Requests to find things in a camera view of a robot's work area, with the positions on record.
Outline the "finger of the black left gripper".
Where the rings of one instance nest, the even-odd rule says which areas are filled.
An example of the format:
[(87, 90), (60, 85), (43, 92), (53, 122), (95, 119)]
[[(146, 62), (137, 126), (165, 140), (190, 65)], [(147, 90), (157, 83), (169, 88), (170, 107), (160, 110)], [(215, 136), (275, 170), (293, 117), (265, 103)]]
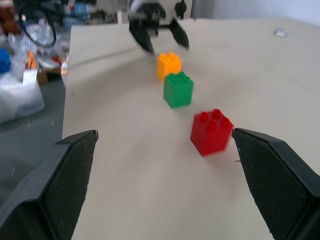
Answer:
[(178, 45), (184, 47), (185, 49), (190, 48), (188, 36), (175, 18), (173, 18), (170, 22), (169, 30), (171, 31), (173, 38)]
[(150, 54), (154, 53), (154, 48), (151, 43), (151, 38), (148, 34), (148, 29), (142, 21), (131, 20), (129, 22), (129, 31), (143, 50)]

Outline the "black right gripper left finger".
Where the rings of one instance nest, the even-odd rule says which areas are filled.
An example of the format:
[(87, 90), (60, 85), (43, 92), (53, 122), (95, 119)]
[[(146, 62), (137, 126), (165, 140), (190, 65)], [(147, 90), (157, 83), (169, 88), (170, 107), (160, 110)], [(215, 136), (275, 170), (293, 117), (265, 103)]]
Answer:
[(97, 130), (56, 142), (0, 206), (0, 240), (71, 240), (86, 199)]

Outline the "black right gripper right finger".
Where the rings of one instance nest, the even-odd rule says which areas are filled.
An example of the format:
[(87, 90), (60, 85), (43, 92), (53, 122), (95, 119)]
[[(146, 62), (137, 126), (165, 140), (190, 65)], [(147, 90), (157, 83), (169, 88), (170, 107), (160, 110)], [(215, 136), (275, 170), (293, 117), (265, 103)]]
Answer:
[(232, 138), (274, 240), (320, 240), (320, 175), (281, 139), (243, 128)]

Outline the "black knob-shaped fixture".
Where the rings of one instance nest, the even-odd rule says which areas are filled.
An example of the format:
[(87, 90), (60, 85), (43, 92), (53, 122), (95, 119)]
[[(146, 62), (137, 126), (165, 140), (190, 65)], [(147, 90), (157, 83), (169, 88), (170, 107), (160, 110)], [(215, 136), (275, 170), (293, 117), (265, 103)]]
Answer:
[(187, 10), (187, 5), (185, 3), (185, 0), (181, 0), (181, 1), (177, 2), (175, 4), (174, 10), (175, 10), (175, 14), (178, 18), (180, 18), (181, 20), (184, 19), (184, 14)]

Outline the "orange toy brick cube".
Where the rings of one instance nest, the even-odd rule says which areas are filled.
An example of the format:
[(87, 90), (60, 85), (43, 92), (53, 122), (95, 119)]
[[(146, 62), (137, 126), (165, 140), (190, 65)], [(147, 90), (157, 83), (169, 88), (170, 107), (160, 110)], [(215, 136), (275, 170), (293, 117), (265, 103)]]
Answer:
[(156, 74), (157, 78), (164, 82), (169, 74), (178, 74), (182, 69), (181, 58), (173, 52), (161, 53), (157, 57)]

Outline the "green toy brick cube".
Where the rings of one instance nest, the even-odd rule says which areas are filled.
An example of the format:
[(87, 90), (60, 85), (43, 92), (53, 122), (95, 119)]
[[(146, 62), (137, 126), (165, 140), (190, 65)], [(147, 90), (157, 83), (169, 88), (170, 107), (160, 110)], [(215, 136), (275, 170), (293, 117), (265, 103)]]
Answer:
[(183, 71), (164, 78), (163, 99), (172, 108), (191, 104), (194, 82)]

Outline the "red toy brick cube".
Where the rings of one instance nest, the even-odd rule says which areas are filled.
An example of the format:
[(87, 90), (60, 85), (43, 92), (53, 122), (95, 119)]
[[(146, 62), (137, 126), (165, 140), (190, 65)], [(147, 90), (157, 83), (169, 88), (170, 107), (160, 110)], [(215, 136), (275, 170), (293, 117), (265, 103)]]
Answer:
[(203, 111), (193, 118), (190, 140), (201, 156), (224, 151), (234, 125), (219, 109)]

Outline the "clear plastic bag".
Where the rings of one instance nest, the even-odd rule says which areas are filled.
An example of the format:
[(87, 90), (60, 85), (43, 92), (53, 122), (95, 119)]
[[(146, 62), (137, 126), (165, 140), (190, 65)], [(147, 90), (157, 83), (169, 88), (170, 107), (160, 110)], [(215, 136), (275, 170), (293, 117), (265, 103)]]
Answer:
[(0, 124), (30, 116), (44, 108), (36, 70), (25, 70), (22, 80), (10, 72), (0, 76)]

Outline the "orange plastic piece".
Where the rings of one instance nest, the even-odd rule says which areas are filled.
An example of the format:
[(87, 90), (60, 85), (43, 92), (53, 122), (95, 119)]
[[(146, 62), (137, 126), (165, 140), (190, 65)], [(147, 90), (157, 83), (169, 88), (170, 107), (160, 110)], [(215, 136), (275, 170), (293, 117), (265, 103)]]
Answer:
[(27, 51), (27, 63), (26, 63), (26, 69), (27, 70), (36, 70), (37, 69), (37, 61), (35, 54), (28, 50)]

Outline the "reddish brown object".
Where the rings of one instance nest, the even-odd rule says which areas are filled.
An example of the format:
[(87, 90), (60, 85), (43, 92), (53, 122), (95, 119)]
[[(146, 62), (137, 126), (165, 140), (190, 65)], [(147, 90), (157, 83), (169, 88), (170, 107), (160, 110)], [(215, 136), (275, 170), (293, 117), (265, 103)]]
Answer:
[(11, 6), (0, 6), (0, 28), (5, 36), (9, 33), (19, 35), (21, 33), (16, 9), (13, 5)]

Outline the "blue plastic object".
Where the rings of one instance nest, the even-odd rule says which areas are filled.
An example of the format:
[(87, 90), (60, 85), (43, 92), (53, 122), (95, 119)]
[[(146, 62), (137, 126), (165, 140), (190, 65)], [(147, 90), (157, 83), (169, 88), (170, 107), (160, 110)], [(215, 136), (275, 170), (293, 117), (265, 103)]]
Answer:
[(11, 69), (11, 60), (4, 48), (0, 48), (0, 74), (9, 72)]

